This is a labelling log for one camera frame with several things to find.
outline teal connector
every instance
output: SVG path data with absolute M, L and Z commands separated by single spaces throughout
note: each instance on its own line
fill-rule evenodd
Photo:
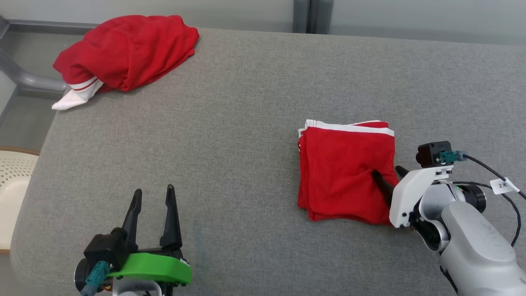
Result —
M 86 279 L 86 285 L 80 292 L 81 296 L 94 296 L 97 293 L 97 289 L 102 281 L 108 276 L 109 266 L 106 261 L 99 261 L 93 267 L 93 270 L 89 273 Z
M 444 151 L 439 155 L 440 163 L 453 163 L 455 161 L 465 161 L 465 151 Z

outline red stripe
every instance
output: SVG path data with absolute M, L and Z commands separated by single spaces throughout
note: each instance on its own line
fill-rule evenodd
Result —
M 84 87 L 82 87 L 82 88 L 74 88 L 73 90 L 74 90 L 74 91 L 85 90 L 86 88 L 92 86 L 97 80 L 98 80 L 98 79 L 95 79 L 95 80 L 93 80 L 93 82 L 91 82 L 90 84 L 88 84 L 88 85 L 86 85 L 86 86 L 84 86 Z

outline green plastic part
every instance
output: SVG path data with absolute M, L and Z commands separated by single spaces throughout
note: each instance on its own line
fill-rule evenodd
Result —
M 110 272 L 108 276 L 190 284 L 192 270 L 190 266 L 173 257 L 135 253 L 130 254 L 120 271 Z

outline white robotic arm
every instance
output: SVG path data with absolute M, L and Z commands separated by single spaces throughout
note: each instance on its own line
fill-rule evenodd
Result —
M 513 247 L 481 214 L 482 190 L 447 182 L 452 164 L 437 163 L 434 156 L 427 163 L 434 164 L 408 172 L 393 189 L 390 222 L 419 232 L 440 255 L 440 270 L 458 295 L 526 295 L 526 272 Z

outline gray floor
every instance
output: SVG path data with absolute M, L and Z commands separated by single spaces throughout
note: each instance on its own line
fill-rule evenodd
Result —
M 53 62 L 62 50 L 81 39 L 81 35 L 8 31 L 0 40 L 0 48 L 26 70 L 60 78 L 52 67 Z M 45 98 L 20 95 L 12 98 L 0 122 L 0 145 L 40 151 L 55 116 L 51 105 L 58 99 L 60 95 L 47 95 Z M 0 287 L 4 291 L 2 295 L 39 295 L 16 280 L 8 255 L 0 255 Z

